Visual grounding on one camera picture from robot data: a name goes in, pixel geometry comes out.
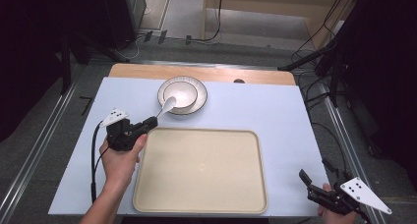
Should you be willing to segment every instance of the rectangular tray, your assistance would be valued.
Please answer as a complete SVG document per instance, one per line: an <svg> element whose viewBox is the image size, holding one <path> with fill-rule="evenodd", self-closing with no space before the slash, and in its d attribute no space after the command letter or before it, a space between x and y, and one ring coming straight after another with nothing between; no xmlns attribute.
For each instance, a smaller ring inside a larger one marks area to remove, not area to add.
<svg viewBox="0 0 417 224"><path fill-rule="evenodd" d="M141 212L264 212L267 193L257 135L230 130L152 130L133 204Z"/></svg>

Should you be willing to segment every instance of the plate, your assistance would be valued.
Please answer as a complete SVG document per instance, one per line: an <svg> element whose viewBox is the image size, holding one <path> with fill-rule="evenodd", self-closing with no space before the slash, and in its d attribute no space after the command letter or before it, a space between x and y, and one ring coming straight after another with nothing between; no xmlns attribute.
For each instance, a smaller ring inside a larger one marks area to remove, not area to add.
<svg viewBox="0 0 417 224"><path fill-rule="evenodd" d="M191 114L201 109L208 98L206 87L197 79L181 76L167 80L159 88L157 98L160 105L170 96L177 98L173 114Z"/></svg>

